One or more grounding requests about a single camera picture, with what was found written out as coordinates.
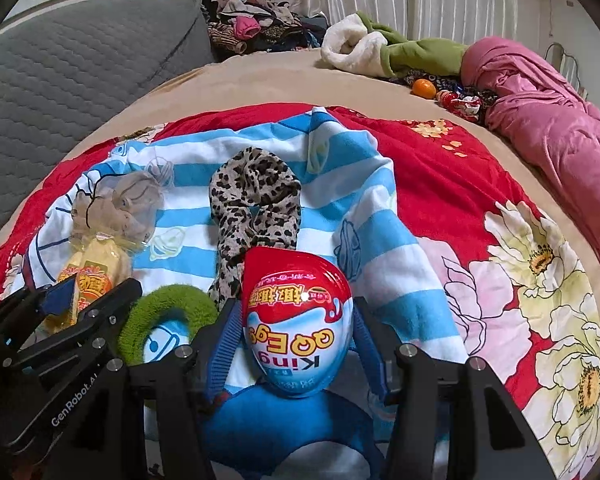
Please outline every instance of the pink flower pattern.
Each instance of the pink flower pattern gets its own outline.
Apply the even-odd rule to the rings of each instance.
[[[483,357],[502,382],[531,348],[529,323],[513,300],[511,280],[494,262],[470,262],[465,269],[446,242],[418,238],[445,289],[458,332],[469,355]]]

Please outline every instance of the pink bedding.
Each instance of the pink bedding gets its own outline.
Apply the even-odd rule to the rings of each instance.
[[[523,45],[483,38],[464,54],[462,82],[495,91],[488,129],[544,171],[600,260],[600,110]]]

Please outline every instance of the leopard print cloth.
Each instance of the leopard print cloth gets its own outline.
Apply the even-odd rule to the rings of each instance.
[[[247,249],[296,248],[300,181],[273,153],[247,148],[213,174],[209,200],[219,227],[216,278],[209,296],[221,310],[228,298],[240,295]]]

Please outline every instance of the gray cushion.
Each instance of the gray cushion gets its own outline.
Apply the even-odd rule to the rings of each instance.
[[[2,33],[0,228],[80,140],[213,61],[200,0],[88,0]]]

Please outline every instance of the green fuzzy hair tie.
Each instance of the green fuzzy hair tie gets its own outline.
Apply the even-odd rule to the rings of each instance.
[[[216,304],[195,286],[165,285],[154,290],[132,307],[118,337],[118,350],[128,366],[144,362],[144,343],[149,334],[161,321],[173,317],[174,310],[183,314],[190,340],[201,327],[218,318]]]

